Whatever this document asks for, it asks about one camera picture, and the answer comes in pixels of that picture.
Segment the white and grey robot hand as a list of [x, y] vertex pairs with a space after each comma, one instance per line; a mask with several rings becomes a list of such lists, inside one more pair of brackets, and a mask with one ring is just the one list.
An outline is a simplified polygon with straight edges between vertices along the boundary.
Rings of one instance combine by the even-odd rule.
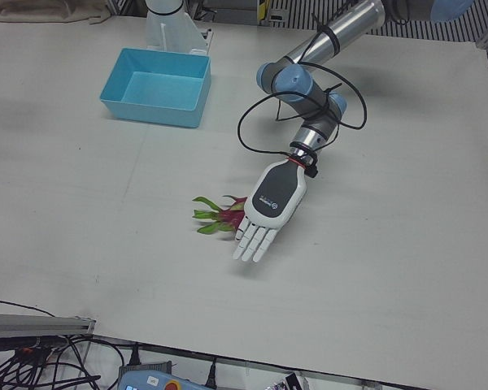
[[304, 168], [286, 159], [269, 165], [244, 204], [233, 259], [259, 262], [290, 221], [307, 190]]

